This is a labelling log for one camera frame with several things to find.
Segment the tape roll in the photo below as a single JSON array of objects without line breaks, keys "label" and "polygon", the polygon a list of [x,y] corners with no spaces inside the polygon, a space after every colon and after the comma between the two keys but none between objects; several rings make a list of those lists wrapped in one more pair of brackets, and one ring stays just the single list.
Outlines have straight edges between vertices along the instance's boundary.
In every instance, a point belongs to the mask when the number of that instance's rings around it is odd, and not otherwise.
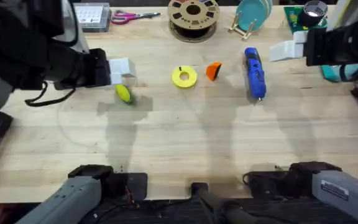
[{"label": "tape roll", "polygon": [[216,31],[219,6],[215,0],[171,0],[168,5],[171,33],[184,42],[202,42]]},{"label": "tape roll", "polygon": [[[187,80],[182,80],[180,78],[181,75],[188,75]],[[192,87],[197,82],[197,73],[190,66],[180,66],[172,72],[172,81],[173,83],[181,88],[189,88]]]}]

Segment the yellow tape roll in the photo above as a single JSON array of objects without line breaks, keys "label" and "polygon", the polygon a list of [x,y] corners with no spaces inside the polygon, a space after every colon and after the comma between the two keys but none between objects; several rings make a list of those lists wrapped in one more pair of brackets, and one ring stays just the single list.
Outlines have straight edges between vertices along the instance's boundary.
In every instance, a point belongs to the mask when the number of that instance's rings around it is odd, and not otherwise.
[{"label": "yellow tape roll", "polygon": [[[182,80],[180,78],[180,75],[188,74],[187,80]],[[191,68],[190,66],[180,66],[176,69],[174,69],[172,73],[172,81],[176,86],[182,87],[182,88],[189,88],[192,87],[197,82],[197,73],[196,71]]]}]

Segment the scissors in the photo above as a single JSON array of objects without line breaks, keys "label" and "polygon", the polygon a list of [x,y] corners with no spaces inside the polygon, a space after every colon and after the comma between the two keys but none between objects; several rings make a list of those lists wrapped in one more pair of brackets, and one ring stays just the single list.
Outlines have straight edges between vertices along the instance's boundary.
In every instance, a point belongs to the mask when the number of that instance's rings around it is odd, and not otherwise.
[{"label": "scissors", "polygon": [[116,25],[124,25],[127,24],[129,21],[133,21],[135,19],[153,18],[159,15],[161,15],[161,13],[159,12],[134,14],[134,13],[124,12],[122,10],[116,10],[114,12],[113,17],[111,18],[111,22]]}]

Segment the white object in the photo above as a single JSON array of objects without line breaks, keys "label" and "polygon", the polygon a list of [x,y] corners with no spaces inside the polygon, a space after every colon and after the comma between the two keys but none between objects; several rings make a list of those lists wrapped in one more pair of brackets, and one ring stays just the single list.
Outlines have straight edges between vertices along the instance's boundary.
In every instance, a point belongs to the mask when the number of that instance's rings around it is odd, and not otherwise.
[{"label": "white object", "polygon": [[109,60],[111,84],[122,84],[123,77],[136,77],[135,64],[129,58]]},{"label": "white object", "polygon": [[277,62],[303,57],[303,44],[306,43],[307,38],[307,31],[295,32],[293,40],[281,42],[270,48],[269,60]]}]

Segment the label sticker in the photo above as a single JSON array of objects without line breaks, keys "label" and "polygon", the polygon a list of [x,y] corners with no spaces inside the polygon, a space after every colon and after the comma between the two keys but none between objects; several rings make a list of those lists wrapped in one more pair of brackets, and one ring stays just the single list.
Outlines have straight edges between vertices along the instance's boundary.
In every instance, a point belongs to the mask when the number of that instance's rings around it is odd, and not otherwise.
[{"label": "label sticker", "polygon": [[321,190],[324,190],[330,194],[333,194],[343,200],[349,200],[349,191],[341,186],[328,182],[326,180],[321,180]]}]

